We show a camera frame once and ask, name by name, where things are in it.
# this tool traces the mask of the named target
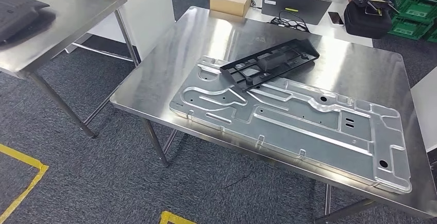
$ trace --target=black cable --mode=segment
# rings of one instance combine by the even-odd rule
[[[261,9],[261,7],[257,7],[257,3],[255,3],[255,0],[250,0],[250,6],[252,8]]]
[[[304,21],[304,19],[298,17],[297,15],[293,14],[293,12],[288,11],[288,10],[281,10],[281,11],[279,12],[278,17],[279,17],[280,19],[281,19],[281,13],[284,12],[284,11],[285,11],[285,12],[288,12],[289,14],[294,15],[294,16],[297,17],[297,18],[299,18],[299,19],[300,19],[300,20],[305,24],[305,27],[308,27],[308,26],[307,26],[307,23]]]
[[[289,12],[288,10],[282,10],[279,12],[278,14],[278,18],[273,18],[269,23],[274,24],[274,25],[278,25],[278,26],[282,26],[282,27],[286,27],[286,28],[292,28],[292,29],[296,29],[299,31],[304,31],[304,32],[310,32],[307,26],[307,23],[304,21],[304,19],[300,18],[299,16],[289,12],[290,14],[294,15],[295,17],[299,18],[300,20],[302,20],[302,23],[299,23],[298,21],[294,21],[294,20],[285,20],[283,18],[280,17],[280,14],[285,11],[285,12]]]

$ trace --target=green plastic crate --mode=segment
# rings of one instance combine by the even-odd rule
[[[392,18],[392,30],[389,33],[412,40],[418,40],[432,25],[433,22],[419,22],[400,15],[394,15]]]
[[[429,31],[424,35],[424,38],[430,42],[437,43],[437,24],[434,24],[433,27],[429,29]]]
[[[394,0],[396,9],[407,18],[432,22],[437,16],[437,0]]]

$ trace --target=white table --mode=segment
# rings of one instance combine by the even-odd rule
[[[145,58],[149,54],[159,39],[175,23],[172,0],[127,0],[127,2],[120,7],[120,15],[125,22],[126,30],[132,40],[132,44],[137,47],[140,59]],[[113,14],[91,28],[88,33],[77,40],[76,43],[81,44],[91,35],[125,43],[117,19]],[[69,46],[66,50],[70,53],[74,48],[75,46]]]
[[[255,0],[255,2],[257,7],[262,7],[262,0]],[[332,3],[331,6],[329,6],[328,11],[337,12],[340,14],[342,20],[344,20],[343,12],[345,7],[345,4]],[[318,25],[307,24],[311,33],[373,47],[372,39],[350,35],[346,32],[346,28],[344,26],[333,25],[329,18],[328,11],[322,17]],[[249,8],[246,18],[260,22],[269,22],[274,18],[274,16],[262,14],[260,9]]]

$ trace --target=machined metal plate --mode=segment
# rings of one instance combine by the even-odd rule
[[[170,109],[287,156],[349,172],[374,187],[411,191],[396,110],[285,78],[242,92],[220,73],[226,63],[201,58]]]

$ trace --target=hole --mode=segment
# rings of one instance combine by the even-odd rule
[[[384,168],[387,168],[389,165],[388,165],[388,163],[387,163],[387,161],[385,161],[385,160],[380,160],[379,161],[379,165],[381,165],[382,167],[384,167]]]

